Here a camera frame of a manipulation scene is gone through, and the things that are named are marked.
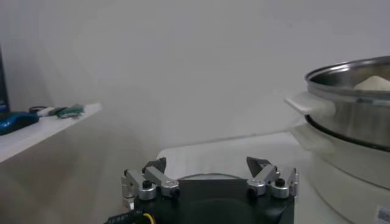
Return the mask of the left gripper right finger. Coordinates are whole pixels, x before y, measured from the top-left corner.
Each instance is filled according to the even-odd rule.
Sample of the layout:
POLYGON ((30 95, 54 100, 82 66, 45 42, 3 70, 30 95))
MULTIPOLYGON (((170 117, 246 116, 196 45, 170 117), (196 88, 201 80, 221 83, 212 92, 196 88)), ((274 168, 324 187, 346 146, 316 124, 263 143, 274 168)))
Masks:
POLYGON ((252 178, 247 180, 251 197, 260 197, 271 192, 274 198, 296 197, 299 188, 299 173, 295 167, 280 170, 266 159, 246 158, 252 178))

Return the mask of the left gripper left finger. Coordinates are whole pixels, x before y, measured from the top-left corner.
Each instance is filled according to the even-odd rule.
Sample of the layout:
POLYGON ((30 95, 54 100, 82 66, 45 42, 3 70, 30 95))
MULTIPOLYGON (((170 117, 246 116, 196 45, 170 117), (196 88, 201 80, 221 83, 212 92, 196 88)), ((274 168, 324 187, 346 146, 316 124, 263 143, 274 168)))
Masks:
POLYGON ((128 210, 135 208, 135 200, 152 201, 158 194, 164 198, 180 197, 180 184, 165 175, 166 158, 149 161, 141 171, 125 169, 121 177, 122 203, 128 210))

